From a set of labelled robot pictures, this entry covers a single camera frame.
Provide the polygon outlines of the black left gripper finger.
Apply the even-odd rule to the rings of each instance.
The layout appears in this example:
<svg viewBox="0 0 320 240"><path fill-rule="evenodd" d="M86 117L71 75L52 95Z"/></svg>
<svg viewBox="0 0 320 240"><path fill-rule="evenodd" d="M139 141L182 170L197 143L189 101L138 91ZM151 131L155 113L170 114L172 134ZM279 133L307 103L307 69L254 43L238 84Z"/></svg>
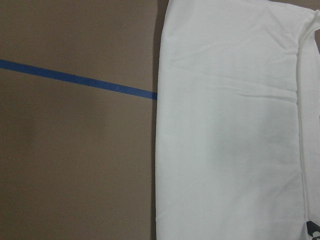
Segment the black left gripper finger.
<svg viewBox="0 0 320 240"><path fill-rule="evenodd" d="M310 212L306 217L306 231L309 240L320 239L320 213Z"/></svg>

